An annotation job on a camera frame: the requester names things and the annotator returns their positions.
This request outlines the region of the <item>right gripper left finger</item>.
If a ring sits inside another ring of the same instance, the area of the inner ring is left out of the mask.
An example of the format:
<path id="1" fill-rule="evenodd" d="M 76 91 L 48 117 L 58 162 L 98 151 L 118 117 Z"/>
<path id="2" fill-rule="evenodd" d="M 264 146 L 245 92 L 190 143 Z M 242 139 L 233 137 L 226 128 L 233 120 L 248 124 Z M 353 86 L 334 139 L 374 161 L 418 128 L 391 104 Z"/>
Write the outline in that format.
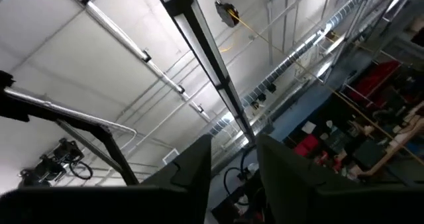
<path id="1" fill-rule="evenodd" d="M 20 188 L 1 196 L 2 223 L 203 223 L 211 135 L 134 186 Z"/>

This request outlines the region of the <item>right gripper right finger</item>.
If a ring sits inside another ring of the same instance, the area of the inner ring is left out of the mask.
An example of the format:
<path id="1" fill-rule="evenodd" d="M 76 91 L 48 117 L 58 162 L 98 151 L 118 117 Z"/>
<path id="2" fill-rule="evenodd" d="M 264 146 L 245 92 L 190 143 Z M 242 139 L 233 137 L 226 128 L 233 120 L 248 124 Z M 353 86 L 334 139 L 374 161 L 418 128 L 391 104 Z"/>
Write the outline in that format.
<path id="1" fill-rule="evenodd" d="M 276 223 L 423 222 L 422 187 L 363 186 L 268 135 L 259 135 L 256 147 L 262 185 Z"/>

